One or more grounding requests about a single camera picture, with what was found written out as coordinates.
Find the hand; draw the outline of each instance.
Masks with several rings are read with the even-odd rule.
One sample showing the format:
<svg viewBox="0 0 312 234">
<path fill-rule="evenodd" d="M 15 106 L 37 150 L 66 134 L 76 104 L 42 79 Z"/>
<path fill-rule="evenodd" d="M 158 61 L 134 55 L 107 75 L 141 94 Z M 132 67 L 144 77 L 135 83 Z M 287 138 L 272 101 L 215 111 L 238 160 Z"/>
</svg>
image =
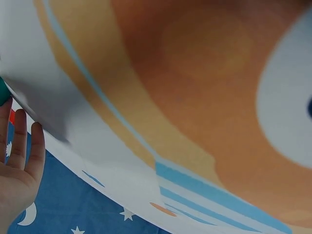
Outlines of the hand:
<svg viewBox="0 0 312 234">
<path fill-rule="evenodd" d="M 31 152 L 25 165 L 27 123 L 21 109 L 15 114 L 12 150 L 4 164 L 11 106 L 12 98 L 0 107 L 0 234 L 6 233 L 14 219 L 35 201 L 45 161 L 43 130 L 39 123 L 34 123 Z"/>
</svg>

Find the teal object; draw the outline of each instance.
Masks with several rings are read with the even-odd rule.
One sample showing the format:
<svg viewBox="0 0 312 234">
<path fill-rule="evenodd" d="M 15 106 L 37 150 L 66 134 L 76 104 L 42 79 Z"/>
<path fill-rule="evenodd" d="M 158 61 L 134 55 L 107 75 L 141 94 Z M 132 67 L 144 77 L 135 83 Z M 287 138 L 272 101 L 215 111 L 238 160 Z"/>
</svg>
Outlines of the teal object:
<svg viewBox="0 0 312 234">
<path fill-rule="evenodd" d="M 10 91 L 6 87 L 3 79 L 0 77 L 0 106 L 2 106 L 11 96 Z"/>
</svg>

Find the blue fabric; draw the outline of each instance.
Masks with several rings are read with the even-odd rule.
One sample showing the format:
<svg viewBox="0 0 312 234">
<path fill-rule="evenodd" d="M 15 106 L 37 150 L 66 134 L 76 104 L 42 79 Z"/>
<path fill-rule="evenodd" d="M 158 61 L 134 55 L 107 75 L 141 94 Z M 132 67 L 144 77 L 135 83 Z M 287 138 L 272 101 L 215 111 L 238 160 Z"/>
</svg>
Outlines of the blue fabric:
<svg viewBox="0 0 312 234">
<path fill-rule="evenodd" d="M 14 126 L 9 125 L 8 142 Z M 27 156 L 31 137 L 28 135 Z M 48 151 L 41 186 L 35 201 L 37 216 L 21 226 L 23 212 L 10 226 L 8 234 L 167 234 L 168 232 L 133 215 L 131 221 L 119 206 L 62 165 Z"/>
</svg>

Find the finger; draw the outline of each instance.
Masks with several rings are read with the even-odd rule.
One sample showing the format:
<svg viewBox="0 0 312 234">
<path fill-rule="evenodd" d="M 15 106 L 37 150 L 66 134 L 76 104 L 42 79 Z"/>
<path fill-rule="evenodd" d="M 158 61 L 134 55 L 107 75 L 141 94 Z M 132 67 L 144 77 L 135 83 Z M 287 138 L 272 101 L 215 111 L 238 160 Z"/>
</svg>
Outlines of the finger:
<svg viewBox="0 0 312 234">
<path fill-rule="evenodd" d="M 7 166 L 24 170 L 27 147 L 26 113 L 20 109 L 15 112 L 14 138 Z"/>
<path fill-rule="evenodd" d="M 34 123 L 31 126 L 30 156 L 25 166 L 25 171 L 40 184 L 45 161 L 45 144 L 42 126 Z"/>
<path fill-rule="evenodd" d="M 4 163 L 12 98 L 0 107 L 0 162 Z"/>
</svg>

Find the red object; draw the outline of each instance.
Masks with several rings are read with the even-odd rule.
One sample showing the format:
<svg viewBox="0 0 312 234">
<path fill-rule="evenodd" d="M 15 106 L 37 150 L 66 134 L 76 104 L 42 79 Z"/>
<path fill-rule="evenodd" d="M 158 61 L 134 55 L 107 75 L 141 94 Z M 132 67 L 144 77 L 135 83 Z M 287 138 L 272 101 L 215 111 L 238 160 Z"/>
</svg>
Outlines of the red object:
<svg viewBox="0 0 312 234">
<path fill-rule="evenodd" d="M 15 111 L 11 109 L 10 122 L 14 125 L 14 121 L 15 121 Z"/>
</svg>

